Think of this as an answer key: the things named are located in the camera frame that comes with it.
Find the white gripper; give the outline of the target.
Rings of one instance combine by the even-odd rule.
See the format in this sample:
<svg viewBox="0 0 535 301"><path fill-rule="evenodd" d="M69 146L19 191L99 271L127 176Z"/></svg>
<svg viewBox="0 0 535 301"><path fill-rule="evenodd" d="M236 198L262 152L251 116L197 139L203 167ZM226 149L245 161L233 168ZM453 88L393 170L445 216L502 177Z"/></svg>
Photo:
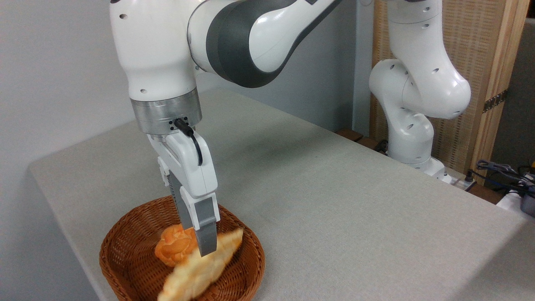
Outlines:
<svg viewBox="0 0 535 301"><path fill-rule="evenodd" d="M198 155L191 137L181 131L174 134L148 135L158 154L159 170L169 187L184 230L193 227L201 257L217 249L220 221L216 194L218 187L211 154L206 141L194 132L201 150Z"/></svg>

